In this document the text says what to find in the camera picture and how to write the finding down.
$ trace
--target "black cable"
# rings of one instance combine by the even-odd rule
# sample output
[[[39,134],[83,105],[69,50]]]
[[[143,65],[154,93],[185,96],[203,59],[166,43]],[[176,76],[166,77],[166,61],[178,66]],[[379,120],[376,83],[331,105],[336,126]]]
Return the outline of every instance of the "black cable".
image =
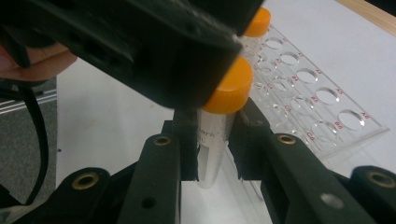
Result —
[[[49,143],[46,131],[46,125],[44,123],[43,115],[41,114],[40,107],[35,98],[35,94],[31,88],[18,86],[21,93],[21,97],[26,104],[27,110],[32,117],[33,124],[35,125],[35,131],[37,133],[38,144],[40,148],[40,170],[38,171],[38,177],[30,193],[28,199],[26,200],[26,205],[32,204],[44,184],[44,179],[46,178],[48,167],[49,167]]]

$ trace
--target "black plastic part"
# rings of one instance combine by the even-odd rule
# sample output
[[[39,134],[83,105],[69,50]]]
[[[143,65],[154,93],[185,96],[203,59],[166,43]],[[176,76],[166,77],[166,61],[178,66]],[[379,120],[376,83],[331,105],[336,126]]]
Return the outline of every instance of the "black plastic part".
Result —
[[[153,135],[143,147],[117,223],[179,223],[179,194],[178,140]]]
[[[198,179],[197,148],[197,113],[196,110],[175,110],[172,122],[172,134],[180,143],[181,180]]]
[[[263,0],[189,0],[242,35]]]
[[[163,122],[163,129],[161,133],[172,133],[172,120],[166,120]]]
[[[85,174],[97,174],[97,182],[87,189],[75,189],[74,182]],[[81,178],[81,185],[92,181],[91,178]],[[99,168],[85,168],[68,176],[55,190],[49,199],[16,223],[98,223],[95,221],[103,215],[104,206],[100,203],[109,182],[107,171]]]
[[[0,209],[21,205],[21,203],[9,194],[9,191],[0,185]]]
[[[19,44],[8,32],[6,32],[5,28],[2,27],[1,25],[0,25],[0,45],[8,52],[9,56],[11,56],[14,59],[17,65],[24,68],[30,66],[30,60],[26,51],[26,47]]]
[[[396,174],[374,167],[354,169],[348,189],[378,223],[396,223]]]
[[[106,212],[98,215],[99,218],[97,219],[101,220],[101,222],[96,222],[96,224],[116,223],[136,166],[137,162],[110,177],[110,183],[106,189],[106,197],[104,197],[103,201],[103,204],[106,205]]]
[[[270,141],[265,155],[289,199],[284,223],[375,223],[303,141],[278,133]]]
[[[268,145],[270,133],[268,120],[249,98],[236,113],[229,138],[229,149],[233,153],[238,178],[262,179],[262,149]]]
[[[34,28],[167,107],[204,105],[242,48],[230,28],[185,1],[6,2],[0,24]]]

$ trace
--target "red label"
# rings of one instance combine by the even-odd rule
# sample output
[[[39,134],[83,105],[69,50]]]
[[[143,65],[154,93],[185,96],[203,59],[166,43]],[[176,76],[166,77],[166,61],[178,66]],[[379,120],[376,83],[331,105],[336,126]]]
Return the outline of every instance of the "red label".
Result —
[[[319,102],[319,99],[316,96],[312,96],[311,99],[315,103]]]
[[[343,128],[344,128],[343,125],[342,125],[340,122],[338,122],[338,121],[336,121],[334,124],[335,124],[339,129],[343,129]]]
[[[369,119],[370,118],[370,116],[367,114],[367,113],[361,113],[362,115],[363,115],[363,117],[365,118],[365,119]]]
[[[288,110],[288,112],[291,112],[292,109],[289,105],[285,105],[285,107],[286,107],[286,110]]]
[[[309,139],[311,139],[311,141],[315,141],[315,137],[312,133],[307,133],[306,135],[308,135]]]

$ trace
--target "screw hole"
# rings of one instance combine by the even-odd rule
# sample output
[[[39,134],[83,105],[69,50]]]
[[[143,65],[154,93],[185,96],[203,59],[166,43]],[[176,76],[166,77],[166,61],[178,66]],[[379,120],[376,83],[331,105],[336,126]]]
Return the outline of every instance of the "screw hole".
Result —
[[[171,143],[171,139],[169,138],[169,137],[163,137],[163,136],[161,136],[161,137],[158,137],[158,138],[156,138],[155,140],[154,140],[154,144],[155,145],[157,145],[157,146],[166,146],[166,145],[168,145],[169,143]]]
[[[73,189],[90,189],[99,181],[99,175],[94,172],[79,175],[72,183]]]
[[[92,176],[84,176],[82,179],[78,181],[80,185],[87,185],[93,181]]]
[[[147,197],[142,201],[142,207],[146,208],[146,209],[150,209],[152,207],[155,206],[155,204],[157,203],[157,201],[155,200],[155,198],[151,198],[151,197]]]
[[[369,179],[377,184],[378,186],[381,186],[383,188],[388,188],[388,189],[392,189],[396,187],[396,182],[394,179],[390,178],[387,175],[384,175],[382,173],[379,172],[370,172],[368,174]]]
[[[296,139],[288,135],[280,135],[277,140],[286,145],[294,145],[296,143]]]

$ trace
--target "clear plastic tube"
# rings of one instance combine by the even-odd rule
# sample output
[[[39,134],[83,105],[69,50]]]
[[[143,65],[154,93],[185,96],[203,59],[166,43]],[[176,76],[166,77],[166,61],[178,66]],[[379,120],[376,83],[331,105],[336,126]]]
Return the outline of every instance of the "clear plastic tube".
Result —
[[[215,183],[235,112],[247,102],[252,79],[248,61],[238,57],[206,105],[197,111],[198,186],[203,189]]]
[[[209,189],[215,183],[234,116],[235,113],[198,111],[198,186],[203,189]]]

